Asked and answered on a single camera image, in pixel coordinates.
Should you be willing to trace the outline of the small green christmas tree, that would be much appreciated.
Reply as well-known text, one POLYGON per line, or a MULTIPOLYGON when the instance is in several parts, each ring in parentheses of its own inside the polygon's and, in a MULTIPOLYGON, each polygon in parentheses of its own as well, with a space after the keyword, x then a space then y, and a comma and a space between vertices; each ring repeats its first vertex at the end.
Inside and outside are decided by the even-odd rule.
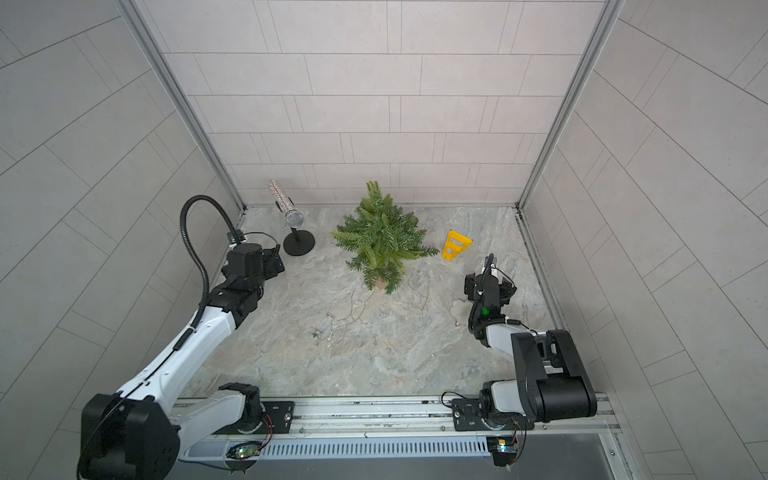
POLYGON ((439 250, 426 246, 427 231, 419 227, 415 213, 406 213, 382 191, 376 181, 366 183, 367 194, 352 215, 331 233, 337 247, 353 254, 347 267, 363 275, 364 286, 396 291, 406 274, 405 263, 435 256, 439 250))

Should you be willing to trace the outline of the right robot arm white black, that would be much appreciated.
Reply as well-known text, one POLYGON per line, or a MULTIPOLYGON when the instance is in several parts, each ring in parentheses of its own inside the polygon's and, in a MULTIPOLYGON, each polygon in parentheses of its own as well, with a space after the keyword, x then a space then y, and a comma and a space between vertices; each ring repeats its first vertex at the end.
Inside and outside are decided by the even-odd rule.
POLYGON ((589 418, 597 397, 571 334, 536 331, 502 313, 514 283, 491 273, 468 274, 468 331, 483 346, 513 359, 515 377, 483 384, 477 412, 489 429, 531 429, 535 423, 589 418))

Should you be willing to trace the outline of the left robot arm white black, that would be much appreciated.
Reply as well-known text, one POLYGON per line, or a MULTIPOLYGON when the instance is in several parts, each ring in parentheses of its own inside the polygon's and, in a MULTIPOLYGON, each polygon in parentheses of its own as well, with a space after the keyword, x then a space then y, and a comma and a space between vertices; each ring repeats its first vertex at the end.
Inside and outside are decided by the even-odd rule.
POLYGON ((173 407, 206 358, 257 308, 266 280, 284 270, 279 247, 241 243, 228 252, 224 281, 204 292, 182 332, 117 392, 86 404, 77 478, 163 479, 180 454, 222 428, 265 428, 264 440, 237 450, 239 459, 268 444, 275 425, 255 385, 230 382, 183 413, 173 407))

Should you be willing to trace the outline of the glitter microphone on black stand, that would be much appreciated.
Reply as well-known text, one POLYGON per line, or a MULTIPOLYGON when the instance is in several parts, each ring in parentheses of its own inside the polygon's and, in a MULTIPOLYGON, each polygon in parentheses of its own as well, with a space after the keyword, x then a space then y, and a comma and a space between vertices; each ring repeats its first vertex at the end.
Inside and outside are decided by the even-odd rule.
POLYGON ((304 215, 295 207, 291 198, 284 193, 277 180, 269 181, 269 190, 291 230, 283 241, 284 251, 290 256, 306 255, 314 248, 315 237, 303 228, 304 215))

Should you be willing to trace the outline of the yellow plastic triangular holder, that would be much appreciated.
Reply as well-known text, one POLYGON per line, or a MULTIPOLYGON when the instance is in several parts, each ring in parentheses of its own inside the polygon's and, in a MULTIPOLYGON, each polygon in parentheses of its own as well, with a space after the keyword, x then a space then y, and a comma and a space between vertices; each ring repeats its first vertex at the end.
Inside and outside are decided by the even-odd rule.
POLYGON ((447 261, 452 261, 462 252, 467 250, 472 244, 473 241, 470 238, 454 230, 450 230, 442 250, 442 258, 447 261))

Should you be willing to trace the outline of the right green circuit board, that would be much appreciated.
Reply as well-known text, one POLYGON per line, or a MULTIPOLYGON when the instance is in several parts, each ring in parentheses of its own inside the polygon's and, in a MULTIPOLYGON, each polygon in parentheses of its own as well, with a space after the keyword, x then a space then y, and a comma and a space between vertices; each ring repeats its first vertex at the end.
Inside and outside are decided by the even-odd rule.
POLYGON ((486 444, 495 467, 511 466, 519 457, 521 444, 515 437, 487 437, 486 444))

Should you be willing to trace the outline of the green circuit board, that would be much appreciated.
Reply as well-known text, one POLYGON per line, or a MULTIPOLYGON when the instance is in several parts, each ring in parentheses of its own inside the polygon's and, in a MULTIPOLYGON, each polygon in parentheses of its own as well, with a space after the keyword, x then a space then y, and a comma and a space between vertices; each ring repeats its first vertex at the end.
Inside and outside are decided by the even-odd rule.
POLYGON ((486 444, 495 467, 511 466, 519 457, 521 444, 515 437, 487 437, 486 444))
POLYGON ((262 443, 249 441, 232 446, 226 453, 226 457, 235 461, 248 461, 260 455, 262 443))

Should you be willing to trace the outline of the left green circuit board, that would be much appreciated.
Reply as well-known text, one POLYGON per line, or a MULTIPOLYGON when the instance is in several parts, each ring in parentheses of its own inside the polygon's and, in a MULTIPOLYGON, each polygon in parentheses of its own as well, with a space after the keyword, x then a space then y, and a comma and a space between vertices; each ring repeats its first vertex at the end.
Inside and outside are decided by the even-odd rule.
POLYGON ((249 441, 232 446, 226 453, 226 457, 235 461, 248 461, 260 455, 262 443, 249 441))

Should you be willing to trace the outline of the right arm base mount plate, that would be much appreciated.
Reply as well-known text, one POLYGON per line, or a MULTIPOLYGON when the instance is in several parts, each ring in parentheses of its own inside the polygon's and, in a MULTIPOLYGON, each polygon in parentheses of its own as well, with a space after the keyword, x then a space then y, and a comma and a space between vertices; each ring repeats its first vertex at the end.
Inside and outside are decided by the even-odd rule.
POLYGON ((457 432, 527 431, 535 425, 519 413, 489 413, 478 398, 455 397, 447 400, 457 432))

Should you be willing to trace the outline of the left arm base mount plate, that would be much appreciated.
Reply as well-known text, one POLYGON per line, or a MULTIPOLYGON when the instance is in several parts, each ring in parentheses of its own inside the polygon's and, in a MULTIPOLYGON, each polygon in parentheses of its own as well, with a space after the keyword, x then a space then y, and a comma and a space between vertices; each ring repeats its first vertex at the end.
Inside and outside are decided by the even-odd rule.
POLYGON ((287 434, 290 431, 295 403, 292 401, 262 401, 259 407, 246 403, 241 418, 222 427, 216 435, 287 434))

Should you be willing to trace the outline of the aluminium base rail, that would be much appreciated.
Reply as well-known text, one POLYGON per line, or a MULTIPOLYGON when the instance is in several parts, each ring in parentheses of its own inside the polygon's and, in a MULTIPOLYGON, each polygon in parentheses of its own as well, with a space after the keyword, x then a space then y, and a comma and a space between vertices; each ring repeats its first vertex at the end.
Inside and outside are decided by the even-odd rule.
POLYGON ((295 403, 287 434, 209 435, 181 453, 183 463, 240 469, 257 461, 306 459, 377 459, 491 457, 487 437, 512 436, 521 447, 550 437, 597 439, 608 454, 616 448, 620 427, 607 396, 598 395, 597 414, 590 418, 538 423, 528 431, 457 432, 447 400, 457 396, 295 397, 263 401, 295 403), (226 457, 234 445, 257 441, 260 455, 248 461, 226 457))

